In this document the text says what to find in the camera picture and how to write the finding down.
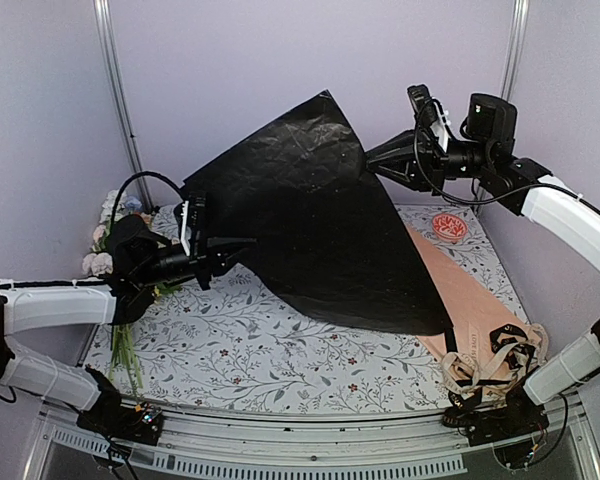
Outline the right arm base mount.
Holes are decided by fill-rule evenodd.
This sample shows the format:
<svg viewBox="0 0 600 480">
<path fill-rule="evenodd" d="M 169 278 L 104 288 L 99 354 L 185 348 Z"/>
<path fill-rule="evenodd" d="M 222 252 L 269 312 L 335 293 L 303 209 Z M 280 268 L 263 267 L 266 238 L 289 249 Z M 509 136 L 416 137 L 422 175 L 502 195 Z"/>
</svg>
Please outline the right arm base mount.
<svg viewBox="0 0 600 480">
<path fill-rule="evenodd" d="M 549 419 L 543 407 L 509 408 L 463 413 L 459 429 L 472 447 L 491 445 L 497 462 L 510 470 L 525 469 L 546 440 Z"/>
</svg>

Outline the black wrapping paper sheet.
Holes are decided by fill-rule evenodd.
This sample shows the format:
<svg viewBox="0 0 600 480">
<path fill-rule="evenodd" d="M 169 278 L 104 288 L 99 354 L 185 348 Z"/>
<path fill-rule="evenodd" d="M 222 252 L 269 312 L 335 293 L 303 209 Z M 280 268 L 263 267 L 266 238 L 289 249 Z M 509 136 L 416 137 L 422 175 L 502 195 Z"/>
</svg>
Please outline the black wrapping paper sheet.
<svg viewBox="0 0 600 480">
<path fill-rule="evenodd" d="M 190 175 L 212 237 L 250 238 L 239 261 L 299 313 L 328 324 L 435 336 L 452 326 L 433 279 L 329 92 Z"/>
</svg>

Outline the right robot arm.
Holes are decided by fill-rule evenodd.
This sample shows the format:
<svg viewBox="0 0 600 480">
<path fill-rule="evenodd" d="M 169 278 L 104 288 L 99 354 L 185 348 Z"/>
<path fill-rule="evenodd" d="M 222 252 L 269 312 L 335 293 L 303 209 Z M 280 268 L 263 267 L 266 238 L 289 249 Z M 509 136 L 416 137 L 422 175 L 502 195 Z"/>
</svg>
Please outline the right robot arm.
<svg viewBox="0 0 600 480">
<path fill-rule="evenodd" d="M 429 129 L 407 130 L 367 154 L 369 171 L 414 191 L 442 195 L 447 180 L 472 178 L 512 213 L 554 234 L 600 273 L 600 212 L 548 169 L 513 155 L 509 134 L 467 134 L 458 140 Z M 517 436 L 532 424 L 535 405 L 600 373 L 600 318 L 556 357 L 528 375 L 524 395 L 497 415 L 497 427 Z"/>
</svg>

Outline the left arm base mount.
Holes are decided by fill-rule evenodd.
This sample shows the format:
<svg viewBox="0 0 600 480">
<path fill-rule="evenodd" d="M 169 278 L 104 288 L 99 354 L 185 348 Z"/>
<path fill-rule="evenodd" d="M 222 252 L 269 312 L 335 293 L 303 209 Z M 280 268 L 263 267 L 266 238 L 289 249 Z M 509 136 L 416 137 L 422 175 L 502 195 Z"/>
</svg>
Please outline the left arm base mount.
<svg viewBox="0 0 600 480">
<path fill-rule="evenodd" d="M 118 439 L 156 446 L 160 439 L 164 416 L 151 405 L 124 406 L 119 400 L 99 399 L 89 410 L 81 411 L 77 426 L 107 439 Z"/>
</svg>

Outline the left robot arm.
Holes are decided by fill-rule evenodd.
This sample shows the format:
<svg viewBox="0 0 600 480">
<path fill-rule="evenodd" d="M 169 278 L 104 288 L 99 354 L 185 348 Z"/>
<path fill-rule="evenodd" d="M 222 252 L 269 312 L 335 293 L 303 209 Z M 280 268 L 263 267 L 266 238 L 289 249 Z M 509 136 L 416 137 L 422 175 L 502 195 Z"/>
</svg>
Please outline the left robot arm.
<svg viewBox="0 0 600 480">
<path fill-rule="evenodd" d="M 252 238 L 211 237 L 193 245 L 171 245 L 160 235 L 150 235 L 110 242 L 113 271 L 102 280 L 0 280 L 0 386 L 65 402 L 88 411 L 106 433 L 121 433 L 129 415 L 103 374 L 33 351 L 16 341 L 15 334 L 67 325 L 133 323 L 153 304 L 156 286 L 196 280 L 206 289 L 254 244 Z"/>
</svg>

